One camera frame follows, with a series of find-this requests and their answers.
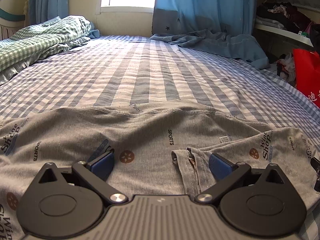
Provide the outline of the grey printed pants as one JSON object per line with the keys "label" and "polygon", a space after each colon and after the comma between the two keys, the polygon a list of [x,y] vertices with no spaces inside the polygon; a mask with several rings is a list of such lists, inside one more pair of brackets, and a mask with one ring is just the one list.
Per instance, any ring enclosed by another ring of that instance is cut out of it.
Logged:
{"label": "grey printed pants", "polygon": [[133,194],[195,196],[215,184],[212,153],[254,168],[278,164],[308,210],[319,203],[316,174],[319,136],[297,125],[276,127],[189,101],[132,106],[57,108],[1,120],[1,239],[19,239],[21,196],[43,164],[58,167],[114,150],[107,182]]}

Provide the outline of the red bag with characters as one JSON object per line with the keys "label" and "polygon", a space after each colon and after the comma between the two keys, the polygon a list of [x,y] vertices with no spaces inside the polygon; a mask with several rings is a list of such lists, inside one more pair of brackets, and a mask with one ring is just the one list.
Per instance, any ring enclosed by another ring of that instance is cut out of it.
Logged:
{"label": "red bag with characters", "polygon": [[319,54],[304,49],[294,49],[293,59],[295,62],[297,89],[319,107]]}

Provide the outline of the clothes pile on shelf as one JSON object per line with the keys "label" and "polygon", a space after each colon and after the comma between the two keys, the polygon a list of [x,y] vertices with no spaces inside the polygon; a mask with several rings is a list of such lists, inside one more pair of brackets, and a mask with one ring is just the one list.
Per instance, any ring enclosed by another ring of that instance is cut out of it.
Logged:
{"label": "clothes pile on shelf", "polygon": [[275,20],[292,33],[310,33],[310,27],[315,24],[308,16],[298,11],[291,3],[263,3],[257,7],[256,15],[260,18]]}

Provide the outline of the white shelf unit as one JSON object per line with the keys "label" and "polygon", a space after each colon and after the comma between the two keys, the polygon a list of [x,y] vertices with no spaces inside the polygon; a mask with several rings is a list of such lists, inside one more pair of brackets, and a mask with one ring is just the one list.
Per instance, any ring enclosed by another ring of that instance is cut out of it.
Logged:
{"label": "white shelf unit", "polygon": [[319,0],[258,0],[255,29],[312,48],[310,29],[319,23]]}

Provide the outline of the blue checkered bed sheet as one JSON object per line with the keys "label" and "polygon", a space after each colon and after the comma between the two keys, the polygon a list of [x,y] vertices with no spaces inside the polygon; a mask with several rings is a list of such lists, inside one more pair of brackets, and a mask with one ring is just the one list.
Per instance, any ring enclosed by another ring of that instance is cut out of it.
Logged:
{"label": "blue checkered bed sheet", "polygon": [[105,36],[25,68],[1,86],[1,120],[61,107],[190,100],[273,127],[297,127],[319,146],[319,109],[268,70],[144,37]]}

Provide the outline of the green checkered blanket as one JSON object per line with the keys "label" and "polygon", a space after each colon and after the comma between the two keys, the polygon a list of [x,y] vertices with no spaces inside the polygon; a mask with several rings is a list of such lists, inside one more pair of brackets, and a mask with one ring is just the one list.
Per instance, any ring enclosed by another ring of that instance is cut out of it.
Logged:
{"label": "green checkered blanket", "polygon": [[1,40],[1,85],[36,61],[86,45],[99,37],[99,30],[83,16],[57,16],[22,28]]}

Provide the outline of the blue star curtain right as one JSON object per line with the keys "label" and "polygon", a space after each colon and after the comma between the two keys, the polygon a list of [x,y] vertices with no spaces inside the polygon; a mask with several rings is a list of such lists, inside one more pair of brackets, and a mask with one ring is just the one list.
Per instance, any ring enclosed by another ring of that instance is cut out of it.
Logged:
{"label": "blue star curtain right", "polygon": [[269,66],[252,36],[257,0],[155,0],[153,40]]}

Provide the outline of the blue curtain left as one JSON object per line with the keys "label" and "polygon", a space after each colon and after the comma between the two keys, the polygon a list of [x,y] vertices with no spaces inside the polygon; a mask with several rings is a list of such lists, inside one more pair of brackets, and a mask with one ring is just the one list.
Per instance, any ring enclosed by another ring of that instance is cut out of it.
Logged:
{"label": "blue curtain left", "polygon": [[30,25],[40,24],[59,16],[69,15],[68,0],[28,0]]}

